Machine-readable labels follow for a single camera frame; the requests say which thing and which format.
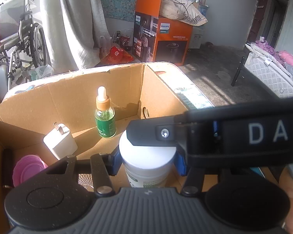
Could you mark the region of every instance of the pink cup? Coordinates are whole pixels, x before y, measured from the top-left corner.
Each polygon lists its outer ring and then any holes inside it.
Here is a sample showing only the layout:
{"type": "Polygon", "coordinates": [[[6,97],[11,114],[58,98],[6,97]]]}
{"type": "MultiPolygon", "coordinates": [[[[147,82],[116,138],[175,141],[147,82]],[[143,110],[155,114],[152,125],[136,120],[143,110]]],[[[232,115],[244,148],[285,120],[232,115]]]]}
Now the pink cup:
{"type": "Polygon", "coordinates": [[[26,155],[22,157],[15,165],[12,175],[14,187],[25,180],[31,178],[37,173],[43,171],[48,166],[36,155],[26,155]]]}

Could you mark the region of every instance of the white charger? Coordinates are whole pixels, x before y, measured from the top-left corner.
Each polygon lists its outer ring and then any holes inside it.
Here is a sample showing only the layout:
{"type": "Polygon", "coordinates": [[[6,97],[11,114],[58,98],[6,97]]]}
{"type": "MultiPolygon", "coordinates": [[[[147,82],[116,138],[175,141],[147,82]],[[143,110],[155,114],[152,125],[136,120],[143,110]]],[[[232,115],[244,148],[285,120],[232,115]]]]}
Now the white charger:
{"type": "Polygon", "coordinates": [[[43,142],[53,155],[60,160],[67,155],[72,155],[78,146],[67,126],[56,122],[53,125],[54,129],[43,138],[43,142]]]}

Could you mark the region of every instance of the pink pillow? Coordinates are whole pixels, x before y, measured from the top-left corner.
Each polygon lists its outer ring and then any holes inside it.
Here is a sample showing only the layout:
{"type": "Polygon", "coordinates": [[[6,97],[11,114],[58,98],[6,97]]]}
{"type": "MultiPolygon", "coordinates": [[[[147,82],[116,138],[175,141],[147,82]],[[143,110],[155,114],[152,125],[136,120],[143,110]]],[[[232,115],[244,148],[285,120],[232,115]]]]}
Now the pink pillow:
{"type": "Polygon", "coordinates": [[[280,51],[279,56],[282,61],[286,62],[287,64],[293,66],[293,54],[288,53],[287,51],[280,51]]]}

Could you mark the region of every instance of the philips logo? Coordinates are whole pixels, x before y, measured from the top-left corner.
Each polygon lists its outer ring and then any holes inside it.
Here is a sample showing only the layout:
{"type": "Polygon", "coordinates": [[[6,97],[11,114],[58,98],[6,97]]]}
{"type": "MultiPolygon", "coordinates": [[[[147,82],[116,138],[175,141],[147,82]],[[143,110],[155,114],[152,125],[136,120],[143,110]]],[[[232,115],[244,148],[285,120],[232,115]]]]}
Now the philips logo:
{"type": "Polygon", "coordinates": [[[161,23],[160,30],[169,30],[170,24],[161,23]]]}

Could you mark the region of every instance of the orange philips box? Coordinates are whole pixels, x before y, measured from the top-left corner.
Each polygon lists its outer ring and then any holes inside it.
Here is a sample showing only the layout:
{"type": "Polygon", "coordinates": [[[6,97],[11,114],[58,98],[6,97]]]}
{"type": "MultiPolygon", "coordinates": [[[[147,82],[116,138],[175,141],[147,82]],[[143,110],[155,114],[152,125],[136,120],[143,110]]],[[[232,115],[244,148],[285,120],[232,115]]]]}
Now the orange philips box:
{"type": "Polygon", "coordinates": [[[182,66],[192,26],[159,16],[162,0],[137,0],[133,55],[141,62],[169,61],[182,66]]]}

